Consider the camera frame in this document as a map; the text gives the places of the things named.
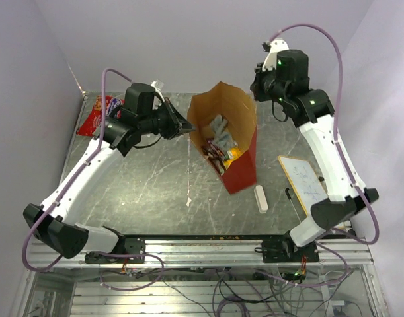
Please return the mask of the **red paper bag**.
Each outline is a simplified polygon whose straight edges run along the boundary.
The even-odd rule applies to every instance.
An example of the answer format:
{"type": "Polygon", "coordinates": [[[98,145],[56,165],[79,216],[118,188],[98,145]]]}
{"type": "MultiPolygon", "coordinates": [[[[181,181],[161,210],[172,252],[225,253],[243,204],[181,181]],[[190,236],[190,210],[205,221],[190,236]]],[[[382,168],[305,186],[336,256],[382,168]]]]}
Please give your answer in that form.
{"type": "Polygon", "coordinates": [[[229,194],[257,183],[257,105],[240,88],[220,81],[192,97],[190,139],[229,194]]]}

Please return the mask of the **red cookie snack bag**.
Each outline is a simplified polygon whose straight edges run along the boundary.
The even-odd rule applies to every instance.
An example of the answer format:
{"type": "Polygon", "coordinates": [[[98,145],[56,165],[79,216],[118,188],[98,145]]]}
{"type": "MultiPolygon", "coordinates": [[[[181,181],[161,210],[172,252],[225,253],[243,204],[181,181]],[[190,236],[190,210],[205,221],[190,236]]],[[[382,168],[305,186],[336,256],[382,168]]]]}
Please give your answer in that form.
{"type": "MultiPolygon", "coordinates": [[[[124,101],[120,98],[106,96],[106,115],[109,116],[115,109],[122,106],[124,101]]],[[[81,127],[76,131],[76,134],[86,137],[91,137],[101,123],[102,116],[102,96],[97,96],[93,104],[90,114],[85,119],[81,127]]]]}

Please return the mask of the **purple candy packet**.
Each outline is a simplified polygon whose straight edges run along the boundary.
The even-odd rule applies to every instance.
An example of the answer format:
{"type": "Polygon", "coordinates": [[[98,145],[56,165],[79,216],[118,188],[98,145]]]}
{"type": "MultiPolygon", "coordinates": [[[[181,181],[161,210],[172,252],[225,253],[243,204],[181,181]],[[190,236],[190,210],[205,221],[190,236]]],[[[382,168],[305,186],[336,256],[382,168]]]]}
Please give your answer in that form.
{"type": "Polygon", "coordinates": [[[207,139],[206,144],[202,146],[202,153],[205,158],[212,164],[219,175],[223,175],[226,171],[222,160],[222,152],[213,144],[213,139],[207,139]]]}

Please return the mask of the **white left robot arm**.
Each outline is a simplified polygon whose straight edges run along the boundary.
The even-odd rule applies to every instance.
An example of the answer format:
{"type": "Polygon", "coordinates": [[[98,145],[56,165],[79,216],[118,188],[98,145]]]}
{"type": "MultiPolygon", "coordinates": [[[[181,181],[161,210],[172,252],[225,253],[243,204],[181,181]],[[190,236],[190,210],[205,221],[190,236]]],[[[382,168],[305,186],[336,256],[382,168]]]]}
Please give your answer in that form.
{"type": "Polygon", "coordinates": [[[133,83],[122,106],[95,131],[88,147],[59,187],[41,204],[29,204],[23,216],[33,235],[64,258],[96,252],[110,262],[124,257],[122,235],[106,227],[78,223],[78,214],[97,182],[136,148],[144,135],[166,140],[195,131],[153,85],[133,83]]]}

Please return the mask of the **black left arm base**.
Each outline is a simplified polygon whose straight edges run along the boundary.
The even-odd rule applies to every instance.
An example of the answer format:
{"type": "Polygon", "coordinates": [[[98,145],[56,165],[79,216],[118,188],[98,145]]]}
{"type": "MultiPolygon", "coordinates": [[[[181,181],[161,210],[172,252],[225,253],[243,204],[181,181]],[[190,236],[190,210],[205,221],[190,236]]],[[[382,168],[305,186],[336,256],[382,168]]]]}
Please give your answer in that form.
{"type": "Polygon", "coordinates": [[[131,236],[120,237],[112,251],[85,254],[86,264],[142,264],[145,261],[145,242],[142,238],[131,236]]]}

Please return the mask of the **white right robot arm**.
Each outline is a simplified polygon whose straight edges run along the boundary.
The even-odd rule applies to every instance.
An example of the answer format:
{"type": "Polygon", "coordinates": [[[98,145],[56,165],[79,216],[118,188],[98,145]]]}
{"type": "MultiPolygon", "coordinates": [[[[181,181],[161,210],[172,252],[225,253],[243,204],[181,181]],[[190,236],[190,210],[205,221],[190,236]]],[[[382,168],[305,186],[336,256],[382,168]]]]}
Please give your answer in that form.
{"type": "Polygon", "coordinates": [[[348,157],[335,129],[336,113],[327,93],[309,86],[309,58],[301,50],[270,48],[257,64],[251,91],[255,100],[279,104],[286,120],[300,131],[319,165],[327,198],[314,203],[310,214],[288,231],[281,246],[293,262],[305,253],[305,245],[317,240],[339,223],[350,219],[378,200],[375,188],[367,188],[348,157]]]}

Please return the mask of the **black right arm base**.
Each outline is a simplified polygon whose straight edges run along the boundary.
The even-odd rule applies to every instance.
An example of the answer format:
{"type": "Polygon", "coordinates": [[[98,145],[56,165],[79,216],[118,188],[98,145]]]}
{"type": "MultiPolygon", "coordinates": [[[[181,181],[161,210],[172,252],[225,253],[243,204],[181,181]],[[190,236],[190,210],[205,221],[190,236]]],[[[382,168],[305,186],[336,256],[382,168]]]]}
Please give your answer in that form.
{"type": "Polygon", "coordinates": [[[262,255],[264,263],[313,263],[319,261],[316,244],[309,243],[297,247],[292,241],[281,236],[272,236],[263,240],[254,251],[262,255]]]}

